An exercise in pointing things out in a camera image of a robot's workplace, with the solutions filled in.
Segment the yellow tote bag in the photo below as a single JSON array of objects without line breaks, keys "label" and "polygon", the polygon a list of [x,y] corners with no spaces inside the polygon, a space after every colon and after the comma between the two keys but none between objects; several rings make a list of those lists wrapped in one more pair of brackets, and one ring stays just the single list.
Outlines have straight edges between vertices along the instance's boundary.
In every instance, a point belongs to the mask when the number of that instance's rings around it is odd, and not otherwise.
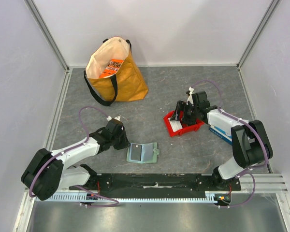
[{"label": "yellow tote bag", "polygon": [[[99,79],[112,59],[123,60],[117,73]],[[91,95],[105,106],[111,105],[114,101],[141,100],[148,92],[143,76],[133,60],[130,41],[120,37],[103,41],[102,46],[91,56],[84,71],[84,79]],[[93,87],[104,99],[97,95]]]}]

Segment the red tray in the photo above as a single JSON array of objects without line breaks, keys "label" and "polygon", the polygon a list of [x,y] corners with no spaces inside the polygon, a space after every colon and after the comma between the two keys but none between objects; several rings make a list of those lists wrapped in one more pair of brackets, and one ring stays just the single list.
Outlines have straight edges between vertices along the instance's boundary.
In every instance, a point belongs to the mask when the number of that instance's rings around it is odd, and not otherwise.
[{"label": "red tray", "polygon": [[[164,123],[165,123],[165,125],[166,125],[166,127],[167,127],[167,129],[168,129],[169,134],[170,134],[171,137],[174,137],[174,136],[177,136],[177,135],[181,136],[182,134],[188,133],[190,131],[197,131],[201,127],[201,125],[204,124],[204,122],[202,122],[201,120],[198,120],[198,119],[196,121],[197,124],[192,125],[192,126],[188,126],[187,124],[184,124],[184,123],[180,122],[180,124],[182,124],[182,127],[183,128],[180,129],[180,130],[178,130],[178,131],[173,132],[172,127],[171,127],[171,124],[169,122],[169,118],[173,115],[173,113],[174,113],[174,111],[171,111],[170,113],[168,113],[163,118]],[[183,116],[183,112],[180,112],[179,113],[179,118],[182,118],[182,116]]]}]

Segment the orange package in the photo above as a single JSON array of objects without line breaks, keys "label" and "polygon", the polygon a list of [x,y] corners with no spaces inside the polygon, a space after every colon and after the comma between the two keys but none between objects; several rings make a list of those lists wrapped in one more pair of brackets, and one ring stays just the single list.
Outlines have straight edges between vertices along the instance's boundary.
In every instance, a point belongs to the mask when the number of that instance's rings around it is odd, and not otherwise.
[{"label": "orange package", "polygon": [[108,66],[106,66],[102,74],[99,76],[99,79],[114,75],[119,70],[123,62],[124,61],[121,59],[111,59],[111,62]]}]

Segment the bag handle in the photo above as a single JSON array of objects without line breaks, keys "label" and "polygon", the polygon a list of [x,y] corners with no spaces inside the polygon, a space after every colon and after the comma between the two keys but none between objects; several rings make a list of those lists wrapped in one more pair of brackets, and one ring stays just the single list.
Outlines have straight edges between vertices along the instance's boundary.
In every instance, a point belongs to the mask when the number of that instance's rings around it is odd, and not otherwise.
[{"label": "bag handle", "polygon": [[99,97],[99,95],[95,92],[95,90],[93,89],[92,85],[90,84],[88,78],[87,78],[87,75],[86,75],[86,70],[84,70],[84,79],[86,81],[86,84],[90,90],[90,93],[91,95],[94,97],[94,99],[96,99],[96,101],[98,103],[100,103],[101,105],[104,105],[104,106],[110,106],[115,100],[116,100],[116,97],[117,97],[117,94],[118,94],[118,84],[117,84],[117,79],[116,79],[116,74],[112,75],[110,77],[111,79],[111,82],[112,82],[112,85],[113,85],[113,88],[114,88],[114,91],[115,91],[115,95],[114,95],[114,98],[113,100],[111,101],[105,101],[103,100],[101,97]]},{"label": "bag handle", "polygon": [[131,53],[132,53],[132,44],[131,44],[130,40],[126,40],[126,42],[129,44],[129,46],[130,46],[130,51],[131,51]]}]

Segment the white wall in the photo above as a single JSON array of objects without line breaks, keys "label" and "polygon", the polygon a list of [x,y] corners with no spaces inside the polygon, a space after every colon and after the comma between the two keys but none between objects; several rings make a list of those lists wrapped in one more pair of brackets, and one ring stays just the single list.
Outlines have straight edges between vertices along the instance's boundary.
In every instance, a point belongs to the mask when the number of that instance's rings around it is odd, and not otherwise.
[{"label": "white wall", "polygon": [[20,177],[44,145],[64,70],[22,0],[0,0],[0,232],[12,231]]},{"label": "white wall", "polygon": [[281,1],[242,72],[273,147],[271,166],[283,174],[290,192],[290,0]]},{"label": "white wall", "polygon": [[105,38],[130,39],[138,64],[237,63],[271,0],[35,0],[70,66]]}]

